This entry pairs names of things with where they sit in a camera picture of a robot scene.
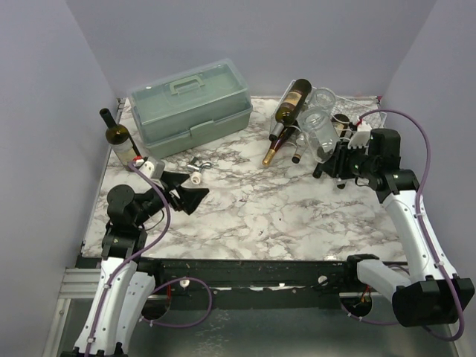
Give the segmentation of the green wine bottle white label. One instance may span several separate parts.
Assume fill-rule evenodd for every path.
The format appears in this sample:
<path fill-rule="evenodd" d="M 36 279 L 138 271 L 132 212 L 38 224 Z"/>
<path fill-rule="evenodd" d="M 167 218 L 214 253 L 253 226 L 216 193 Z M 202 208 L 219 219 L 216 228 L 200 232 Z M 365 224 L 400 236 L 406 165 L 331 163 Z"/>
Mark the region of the green wine bottle white label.
<path fill-rule="evenodd" d="M 129 163 L 135 158 L 141 157 L 141 154 L 129 130 L 124 125 L 115 122 L 109 109 L 103 108 L 99 111 L 99 114 L 107 126 L 105 132 L 107 142 L 120 163 L 126 170 L 130 171 Z"/>

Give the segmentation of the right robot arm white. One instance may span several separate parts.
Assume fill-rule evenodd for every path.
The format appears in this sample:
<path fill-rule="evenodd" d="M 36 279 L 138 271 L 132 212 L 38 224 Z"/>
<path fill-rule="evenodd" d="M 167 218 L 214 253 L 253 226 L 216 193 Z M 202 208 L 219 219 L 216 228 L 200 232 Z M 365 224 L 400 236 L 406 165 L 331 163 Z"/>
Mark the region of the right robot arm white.
<path fill-rule="evenodd" d="M 321 169 L 337 179 L 366 179 L 389 214 L 407 258 L 409 275 L 386 266 L 372 254 L 348 257 L 350 268 L 342 282 L 357 292 L 368 285 L 386 297 L 404 327 L 453 324 L 475 293 L 437 241 L 425 214 L 420 183 L 412 170 L 400 168 L 400 135 L 392 129 L 373 129 L 368 145 L 339 143 Z"/>

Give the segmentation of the clear bottle silver cap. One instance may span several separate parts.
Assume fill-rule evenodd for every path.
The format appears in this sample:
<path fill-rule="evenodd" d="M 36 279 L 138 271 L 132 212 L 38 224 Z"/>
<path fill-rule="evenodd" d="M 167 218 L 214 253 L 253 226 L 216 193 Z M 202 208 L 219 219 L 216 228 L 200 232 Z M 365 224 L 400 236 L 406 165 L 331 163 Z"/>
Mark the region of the clear bottle silver cap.
<path fill-rule="evenodd" d="M 300 113 L 297 121 L 315 160 L 319 164 L 328 161 L 340 141 L 330 114 L 314 107 Z"/>

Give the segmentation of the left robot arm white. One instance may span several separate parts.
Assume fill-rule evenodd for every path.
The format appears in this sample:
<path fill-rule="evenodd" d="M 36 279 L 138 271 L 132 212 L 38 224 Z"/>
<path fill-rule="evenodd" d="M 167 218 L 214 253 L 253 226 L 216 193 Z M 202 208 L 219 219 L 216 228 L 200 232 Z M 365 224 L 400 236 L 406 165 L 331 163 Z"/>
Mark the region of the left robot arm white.
<path fill-rule="evenodd" d="M 182 187 L 187 174 L 163 172 L 158 184 L 144 173 L 139 176 L 150 185 L 147 192 L 136 193 L 127 184 L 108 192 L 109 221 L 99 282 L 83 329 L 72 350 L 62 352 L 63 356 L 126 356 L 147 298 L 160 292 L 165 283 L 161 271 L 139 269 L 141 255 L 153 247 L 146 243 L 145 222 L 163 211 L 169 227 L 173 210 L 190 215 L 209 192 Z"/>

